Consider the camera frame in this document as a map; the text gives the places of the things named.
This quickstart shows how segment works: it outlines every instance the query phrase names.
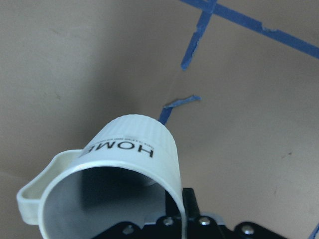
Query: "blue tape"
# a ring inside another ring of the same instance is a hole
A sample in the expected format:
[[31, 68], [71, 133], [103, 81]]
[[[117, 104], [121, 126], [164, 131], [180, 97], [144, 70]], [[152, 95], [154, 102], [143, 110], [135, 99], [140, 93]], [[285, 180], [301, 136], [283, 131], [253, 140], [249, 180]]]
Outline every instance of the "blue tape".
[[173, 108], [187, 104], [189, 102], [200, 101], [200, 100], [201, 100], [201, 97], [199, 97], [199, 96], [191, 96], [191, 97], [188, 97], [187, 99], [177, 100], [177, 101], [174, 101], [173, 103], [169, 104], [168, 106], [164, 106], [163, 110], [159, 116], [159, 122], [161, 122], [163, 125], [165, 125], [168, 121], [168, 118], [169, 118], [170, 113], [173, 110]]
[[203, 0], [202, 1], [182, 0], [182, 1], [186, 2], [186, 3], [191, 2], [192, 5], [194, 5], [196, 3], [196, 4], [198, 4], [197, 7], [199, 7], [200, 9], [203, 10], [203, 12], [201, 13], [200, 18], [198, 20], [197, 26], [196, 26], [197, 31], [194, 32], [194, 34], [190, 40], [190, 43], [188, 45], [188, 48], [185, 52], [184, 58], [183, 58], [181, 65], [180, 65], [181, 68], [185, 71], [188, 68], [188, 66], [193, 58], [194, 52], [197, 49], [197, 46], [198, 46], [200, 39], [204, 35], [204, 32], [207, 28], [207, 25], [210, 21], [210, 18], [214, 12], [217, 0], [211, 0], [210, 2], [206, 2]]
[[313, 233], [311, 233], [311, 235], [309, 236], [308, 239], [315, 239], [316, 235], [318, 234], [318, 232], [319, 232], [319, 224], [316, 226], [316, 228], [314, 229]]
[[232, 21], [238, 25], [246, 27], [250, 30], [253, 30], [257, 33], [260, 33], [264, 36], [267, 36], [273, 40], [279, 41], [287, 46], [290, 46], [296, 50], [299, 50], [305, 54], [313, 56], [319, 59], [319, 47], [316, 47], [308, 42], [305, 42], [301, 39], [298, 39], [288, 33], [285, 33], [280, 30], [272, 30], [263, 26], [262, 22], [257, 21], [251, 17], [248, 17], [244, 14], [241, 14], [237, 11], [229, 9], [223, 5], [220, 5], [217, 0], [181, 0], [187, 4], [190, 4], [194, 7], [201, 9], [203, 12], [200, 16], [200, 19], [197, 23], [197, 31], [193, 34], [184, 58], [181, 63], [183, 70], [186, 70], [193, 58], [194, 52], [197, 49], [198, 43], [209, 23], [209, 20], [212, 14], [216, 14], [220, 17], [223, 17], [229, 21]]
[[262, 22], [245, 16], [244, 14], [220, 4], [216, 4], [214, 14], [319, 59], [319, 47], [311, 45], [283, 31], [265, 28]]

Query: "tape strip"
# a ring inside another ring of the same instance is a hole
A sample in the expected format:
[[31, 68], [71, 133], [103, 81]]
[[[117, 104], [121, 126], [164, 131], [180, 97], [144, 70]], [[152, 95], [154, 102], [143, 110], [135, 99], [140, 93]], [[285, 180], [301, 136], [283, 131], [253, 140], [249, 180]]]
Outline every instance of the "tape strip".
[[220, 4], [216, 4], [214, 14], [319, 59], [319, 47], [311, 45], [310, 43], [283, 31], [265, 28], [263, 27], [262, 22], [252, 19], [244, 14]]
[[216, 14], [220, 17], [223, 17], [231, 22], [234, 22], [238, 25], [246, 27], [252, 31], [260, 33], [264, 36], [267, 36], [273, 40], [279, 41], [287, 46], [290, 46], [296, 50], [299, 50], [305, 54], [313, 56], [319, 59], [319, 47], [316, 47], [308, 42], [305, 42], [301, 39], [298, 39], [288, 33], [277, 29], [268, 29], [263, 26], [262, 22], [257, 21], [251, 17], [248, 17], [244, 14], [241, 14], [237, 11], [234, 11], [230, 8], [227, 8], [223, 5], [220, 5], [217, 0], [181, 0], [191, 6], [201, 9], [203, 12], [200, 16], [200, 19], [197, 23], [197, 31], [193, 34], [184, 58], [181, 63], [181, 68], [185, 71], [194, 55], [195, 50], [197, 49], [198, 43], [209, 23], [209, 20], [212, 14]]
[[168, 121], [168, 118], [170, 116], [171, 111], [173, 110], [173, 108], [193, 102], [193, 101], [200, 101], [201, 97], [199, 96], [191, 96], [188, 97], [184, 100], [177, 100], [174, 101], [173, 103], [169, 104], [168, 106], [164, 106], [163, 110], [159, 116], [159, 122], [161, 122], [163, 125], [165, 125]]
[[313, 233], [311, 233], [311, 235], [309, 236], [308, 239], [315, 239], [316, 235], [318, 234], [318, 232], [319, 232], [319, 224], [316, 226], [316, 228], [314, 229]]
[[204, 35], [204, 32], [207, 28], [207, 25], [210, 21], [210, 18], [214, 12], [217, 0], [211, 0], [210, 2], [206, 2], [203, 0], [195, 0], [195, 1], [181, 0], [181, 1], [186, 2], [188, 4], [191, 4], [192, 6], [196, 6], [196, 7], [203, 10], [203, 12], [200, 15], [197, 26], [196, 26], [197, 31], [194, 32], [194, 34], [190, 40], [190, 43], [188, 45], [188, 48], [185, 52], [184, 58], [183, 58], [181, 65], [180, 65], [181, 68], [185, 71], [188, 68], [188, 66], [193, 58], [194, 52], [197, 49], [197, 46], [198, 46], [200, 39]]

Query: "screw head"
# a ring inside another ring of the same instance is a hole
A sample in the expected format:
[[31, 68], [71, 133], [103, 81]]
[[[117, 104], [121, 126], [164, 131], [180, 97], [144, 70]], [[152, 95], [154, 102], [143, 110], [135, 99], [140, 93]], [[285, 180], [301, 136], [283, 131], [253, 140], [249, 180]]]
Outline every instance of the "screw head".
[[122, 233], [125, 235], [132, 234], [133, 232], [134, 232], [134, 228], [132, 227], [132, 225], [127, 225], [122, 231]]
[[241, 231], [246, 235], [252, 235], [255, 233], [254, 229], [250, 225], [244, 225]]
[[202, 226], [208, 226], [210, 224], [210, 219], [208, 217], [201, 217], [198, 222]]
[[174, 224], [174, 221], [173, 221], [173, 218], [168, 217], [163, 220], [163, 223], [165, 226], [171, 226]]

